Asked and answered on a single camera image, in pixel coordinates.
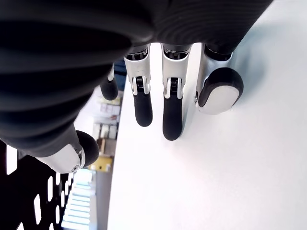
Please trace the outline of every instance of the black fingertip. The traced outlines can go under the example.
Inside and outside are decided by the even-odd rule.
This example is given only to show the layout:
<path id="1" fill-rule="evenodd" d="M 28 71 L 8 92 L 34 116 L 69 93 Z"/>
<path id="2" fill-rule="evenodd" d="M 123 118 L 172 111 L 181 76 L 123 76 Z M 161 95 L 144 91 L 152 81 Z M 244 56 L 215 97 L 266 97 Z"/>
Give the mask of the black fingertip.
<path id="1" fill-rule="evenodd" d="M 82 146 L 85 154 L 84 167 L 94 163 L 99 157 L 99 147 L 97 142 L 87 133 L 77 130 L 79 143 Z"/>
<path id="2" fill-rule="evenodd" d="M 170 141 L 176 140 L 182 131 L 182 98 L 170 95 L 164 98 L 163 134 Z"/>
<path id="3" fill-rule="evenodd" d="M 138 92 L 134 98 L 135 118 L 142 127 L 149 126 L 153 121 L 153 109 L 150 93 Z"/>
<path id="4" fill-rule="evenodd" d="M 118 88 L 115 76 L 113 80 L 108 80 L 108 78 L 105 78 L 100 84 L 100 88 L 103 97 L 107 100 L 112 101 L 117 98 Z"/>

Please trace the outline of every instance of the white table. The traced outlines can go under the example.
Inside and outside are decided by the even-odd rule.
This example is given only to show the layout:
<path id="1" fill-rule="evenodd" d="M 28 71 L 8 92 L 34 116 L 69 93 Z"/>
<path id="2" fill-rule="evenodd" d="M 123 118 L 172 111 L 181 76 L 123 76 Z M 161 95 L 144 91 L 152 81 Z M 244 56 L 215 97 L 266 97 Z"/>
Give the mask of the white table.
<path id="1" fill-rule="evenodd" d="M 138 126 L 128 81 L 109 230 L 307 228 L 307 2 L 274 2 L 236 50 L 244 93 L 228 112 L 194 107 L 200 44 L 184 89 L 184 131 L 162 133 L 159 44 L 151 46 L 153 122 Z"/>

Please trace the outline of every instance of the metal joint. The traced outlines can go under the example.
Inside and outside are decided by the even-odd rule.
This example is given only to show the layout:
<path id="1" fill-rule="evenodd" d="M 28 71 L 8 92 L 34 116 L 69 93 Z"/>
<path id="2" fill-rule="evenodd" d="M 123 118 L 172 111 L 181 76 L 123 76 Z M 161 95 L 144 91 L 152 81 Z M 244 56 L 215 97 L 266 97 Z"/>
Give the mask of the metal joint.
<path id="1" fill-rule="evenodd" d="M 186 84 L 190 49 L 177 52 L 166 49 L 162 44 L 161 46 L 164 97 L 167 99 L 170 97 L 172 79 L 177 79 L 177 98 L 181 99 L 183 87 Z"/>
<path id="2" fill-rule="evenodd" d="M 150 46 L 148 45 L 145 50 L 133 54 L 127 54 L 124 57 L 128 79 L 134 95 L 137 95 L 138 91 L 141 89 L 144 90 L 145 94 L 149 94 L 150 92 L 149 48 Z"/>

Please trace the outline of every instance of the screw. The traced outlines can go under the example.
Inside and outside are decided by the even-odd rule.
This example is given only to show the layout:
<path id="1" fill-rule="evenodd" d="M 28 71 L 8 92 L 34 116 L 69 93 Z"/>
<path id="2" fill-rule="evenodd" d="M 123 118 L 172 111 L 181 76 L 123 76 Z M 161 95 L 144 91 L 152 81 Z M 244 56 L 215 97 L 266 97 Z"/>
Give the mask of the screw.
<path id="1" fill-rule="evenodd" d="M 71 171 L 74 172 L 79 168 L 79 165 L 76 165 Z"/>
<path id="2" fill-rule="evenodd" d="M 198 92 L 195 93 L 194 103 L 196 103 L 198 100 Z"/>

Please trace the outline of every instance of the yellow object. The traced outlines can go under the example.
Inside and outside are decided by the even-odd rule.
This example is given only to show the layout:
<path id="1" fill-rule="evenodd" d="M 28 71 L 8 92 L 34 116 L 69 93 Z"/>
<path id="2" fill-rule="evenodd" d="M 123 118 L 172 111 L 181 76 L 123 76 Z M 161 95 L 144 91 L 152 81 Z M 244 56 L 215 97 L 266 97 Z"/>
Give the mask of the yellow object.
<path id="1" fill-rule="evenodd" d="M 111 171 L 112 161 L 111 157 L 99 156 L 93 164 L 89 165 L 89 168 L 96 171 L 109 172 Z"/>

